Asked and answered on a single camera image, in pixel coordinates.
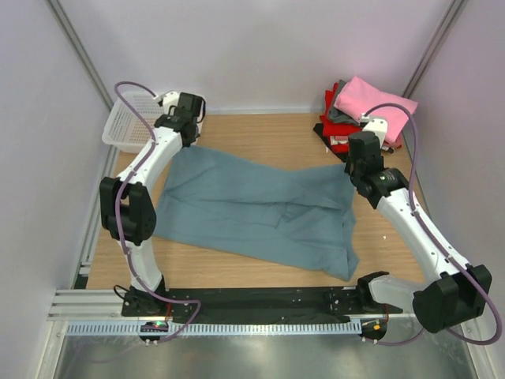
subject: pink cloth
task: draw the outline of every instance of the pink cloth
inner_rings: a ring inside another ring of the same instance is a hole
[[[353,77],[353,79],[346,84],[335,100],[335,108],[348,114],[356,121],[359,121],[361,114],[375,105],[382,103],[397,103],[403,105],[412,114],[417,108],[417,102],[392,95],[391,93],[379,91],[359,77]],[[372,115],[386,118],[386,141],[390,144],[396,141],[403,126],[409,121],[406,114],[393,107],[380,108],[377,111],[373,111]]]

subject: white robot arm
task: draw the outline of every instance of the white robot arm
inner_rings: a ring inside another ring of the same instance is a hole
[[[156,146],[142,163],[140,170],[128,181],[125,195],[129,198],[129,203],[121,206],[125,244],[131,252],[133,267],[145,285],[153,291],[161,287],[164,290],[165,283],[152,249],[151,235],[156,224],[156,214],[150,198],[152,188],[172,157],[183,147],[189,147],[200,136],[205,116],[205,102],[200,96],[168,92],[161,102],[164,114],[156,121],[153,129]],[[104,178],[100,183],[102,225],[110,231],[114,239],[119,240],[114,214],[114,201],[119,184],[124,182],[133,168],[144,159],[151,145],[152,139],[117,178]],[[138,291],[144,291],[133,274],[131,286]]]
[[[412,211],[409,183],[395,168],[386,168],[380,155],[380,146],[387,123],[380,118],[370,118],[363,131],[349,137],[349,158],[346,172],[357,192],[366,197],[373,208],[388,219],[402,236],[425,274],[426,283],[398,280],[386,272],[371,274],[368,289],[378,303],[392,304],[409,313],[415,313],[421,325],[429,332],[438,332],[478,317],[484,311],[485,300],[455,264],[470,274],[487,294],[491,274],[485,266],[473,267],[442,236],[433,222],[419,206],[415,194]],[[437,247],[450,252],[450,262]]]

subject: white plastic basket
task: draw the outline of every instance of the white plastic basket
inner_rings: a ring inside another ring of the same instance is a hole
[[[163,113],[163,108],[146,92],[124,92],[123,96],[151,126]],[[117,99],[103,129],[102,141],[116,146],[123,152],[140,152],[149,138],[145,125],[120,99]]]

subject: black cable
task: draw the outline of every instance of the black cable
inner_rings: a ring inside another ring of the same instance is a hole
[[[112,287],[112,291],[114,291],[114,293],[119,297],[121,298],[122,300],[125,300],[125,297],[124,296],[121,296],[121,294],[118,292],[118,290],[116,289],[117,288],[121,288],[124,292],[128,292],[128,290],[126,288],[124,288],[123,286],[120,286],[119,284],[116,284],[115,286]]]
[[[207,109],[206,109],[207,102],[204,99],[202,99],[202,101],[204,102],[204,104],[202,105],[202,108],[203,108],[202,109],[202,118],[200,120],[196,121],[197,124],[200,124],[204,120],[205,114],[207,113]]]
[[[169,115],[169,116],[173,116],[173,114],[172,114],[172,109],[176,109],[176,108],[177,108],[177,106],[175,106],[175,105],[170,105],[170,106],[168,107],[168,115]]]

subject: garment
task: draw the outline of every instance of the garment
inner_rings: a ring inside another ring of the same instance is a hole
[[[326,91],[324,93],[324,104],[325,104],[325,112],[320,116],[320,120],[323,123],[323,135],[325,137],[330,136],[348,136],[352,133],[359,132],[361,127],[357,125],[352,125],[348,123],[334,123],[330,121],[326,114],[328,113],[330,107],[332,106],[332,101],[337,91],[339,84],[335,83],[333,86],[333,91]]]
[[[312,129],[314,130],[314,133],[316,133],[318,135],[318,137],[322,140],[322,142],[326,145],[326,147],[331,150],[331,152],[333,152],[333,154],[335,154],[337,156],[337,158],[339,158],[342,162],[347,162],[347,152],[349,151],[349,148],[346,147],[346,146],[334,146],[334,145],[331,145],[330,143],[330,137],[325,137],[323,135],[323,124],[315,124],[314,125],[314,128]],[[346,152],[340,152],[339,150],[343,150],[343,148],[347,148],[346,149]]]
[[[402,98],[401,96],[382,92],[359,77],[353,77],[353,79],[346,84],[337,96],[334,105],[339,110],[358,121],[361,114],[370,110],[375,105],[382,103],[397,103],[403,105],[412,114],[417,108],[417,102]],[[405,126],[408,121],[406,114],[393,107],[380,108],[377,111],[373,111],[372,115],[386,118],[387,133],[385,141],[390,144],[396,141],[399,134],[402,132],[403,126]]]
[[[345,114],[338,108],[335,108],[334,104],[335,101],[337,100],[337,96],[340,94],[344,86],[347,84],[346,81],[340,80],[338,83],[335,83],[333,86],[333,98],[330,102],[330,106],[328,107],[328,110],[326,112],[326,117],[328,120],[335,124],[351,124],[351,125],[358,125],[358,122],[354,120],[352,117],[349,115]]]
[[[286,171],[210,148],[172,159],[155,235],[349,280],[354,187],[336,164]]]

